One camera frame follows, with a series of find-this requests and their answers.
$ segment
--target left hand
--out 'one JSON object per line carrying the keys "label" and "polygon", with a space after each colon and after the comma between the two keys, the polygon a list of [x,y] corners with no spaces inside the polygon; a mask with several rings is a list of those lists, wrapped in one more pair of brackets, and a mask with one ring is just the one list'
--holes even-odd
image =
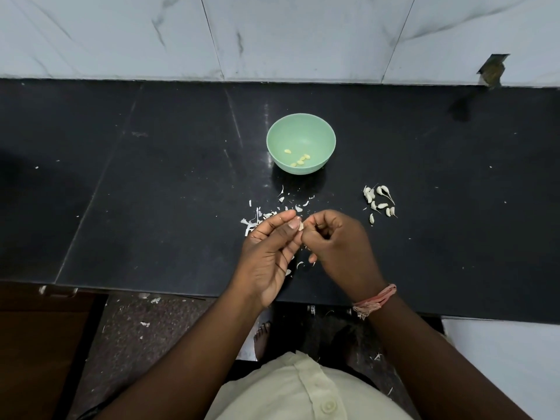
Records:
{"label": "left hand", "polygon": [[283,211],[265,219],[247,236],[230,287],[256,297],[261,309],[276,298],[286,269],[301,246],[301,218]]}

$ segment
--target green bowl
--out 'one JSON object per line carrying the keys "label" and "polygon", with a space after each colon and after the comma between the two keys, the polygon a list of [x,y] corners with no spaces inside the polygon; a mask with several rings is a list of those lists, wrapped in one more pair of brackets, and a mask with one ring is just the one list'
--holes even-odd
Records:
{"label": "green bowl", "polygon": [[[281,169],[295,175],[317,171],[329,160],[337,145],[331,126],[323,119],[309,113],[294,113],[278,119],[267,134],[267,148],[274,162]],[[303,165],[297,163],[303,155]]]}

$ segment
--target fingernail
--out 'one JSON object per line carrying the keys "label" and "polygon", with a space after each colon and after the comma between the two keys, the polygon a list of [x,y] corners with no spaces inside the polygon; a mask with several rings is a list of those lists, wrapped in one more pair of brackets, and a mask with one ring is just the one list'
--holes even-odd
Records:
{"label": "fingernail", "polygon": [[288,223],[288,225],[290,226],[290,228],[291,228],[292,230],[296,230],[296,229],[298,229],[298,228],[300,227],[300,222],[301,222],[301,219],[300,219],[299,217],[295,217],[294,219],[292,219],[292,220]]}

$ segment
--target hand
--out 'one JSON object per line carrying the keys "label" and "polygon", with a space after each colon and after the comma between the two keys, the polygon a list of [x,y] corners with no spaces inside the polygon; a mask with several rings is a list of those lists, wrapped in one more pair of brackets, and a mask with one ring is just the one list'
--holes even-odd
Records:
{"label": "hand", "polygon": [[261,309],[276,298],[301,246],[300,223],[296,211],[280,212],[257,225],[243,243],[230,286],[256,297]]}
{"label": "hand", "polygon": [[353,302],[376,296],[387,284],[359,221],[338,211],[321,211],[304,221],[301,240]]}

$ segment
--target bowl rim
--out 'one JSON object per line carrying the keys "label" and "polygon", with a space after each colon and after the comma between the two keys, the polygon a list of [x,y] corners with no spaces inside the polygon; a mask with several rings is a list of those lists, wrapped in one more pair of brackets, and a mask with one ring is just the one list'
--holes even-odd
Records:
{"label": "bowl rim", "polygon": [[[334,145],[332,146],[332,150],[331,150],[331,152],[329,153],[329,155],[326,157],[326,159],[322,160],[321,162],[318,162],[316,165],[313,165],[313,166],[304,166],[304,167],[301,167],[301,166],[298,166],[298,167],[296,167],[296,166],[291,166],[291,165],[289,165],[289,164],[287,164],[287,163],[284,163],[284,162],[279,161],[278,159],[276,159],[276,156],[274,156],[274,154],[272,154],[272,152],[270,151],[270,147],[269,147],[269,145],[268,145],[268,137],[270,136],[270,130],[272,130],[272,129],[274,128],[274,126],[275,126],[278,122],[280,122],[281,120],[283,120],[283,119],[285,119],[285,118],[289,118],[290,116],[313,116],[314,118],[317,118],[317,119],[319,119],[320,121],[326,123],[326,125],[329,127],[329,129],[330,129],[330,131],[332,132],[332,135],[333,135],[333,137],[334,137]],[[334,130],[333,130],[332,128],[333,128],[333,127],[330,126],[330,124],[329,124],[326,120],[324,120],[324,119],[321,118],[320,116],[313,115],[312,113],[299,112],[299,113],[291,113],[291,114],[289,114],[289,115],[283,116],[283,117],[277,119],[277,120],[274,122],[274,124],[272,124],[272,125],[270,126],[270,128],[268,129],[268,131],[267,131],[267,150],[268,150],[268,153],[272,156],[272,158],[274,159],[275,162],[281,163],[282,165],[284,165],[285,167],[288,167],[288,168],[299,169],[300,171],[304,171],[304,170],[306,170],[306,169],[311,169],[311,168],[316,168],[319,164],[321,164],[321,163],[326,163],[326,162],[330,159],[330,157],[333,155],[334,149],[337,147],[337,134],[334,132]]]}

